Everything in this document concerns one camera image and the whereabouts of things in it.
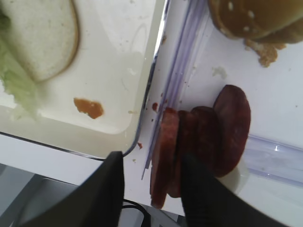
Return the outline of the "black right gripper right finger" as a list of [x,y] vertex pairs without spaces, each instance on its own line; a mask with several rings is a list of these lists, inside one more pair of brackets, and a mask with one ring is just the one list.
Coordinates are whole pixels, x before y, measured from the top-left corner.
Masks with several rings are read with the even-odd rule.
[[181,159],[181,200],[189,227],[282,227],[220,183],[193,155]]

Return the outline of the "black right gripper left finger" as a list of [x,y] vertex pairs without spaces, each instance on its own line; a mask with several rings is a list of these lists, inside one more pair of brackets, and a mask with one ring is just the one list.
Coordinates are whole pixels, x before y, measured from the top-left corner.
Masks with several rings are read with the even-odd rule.
[[18,227],[116,227],[125,192],[123,154],[111,152],[71,194]]

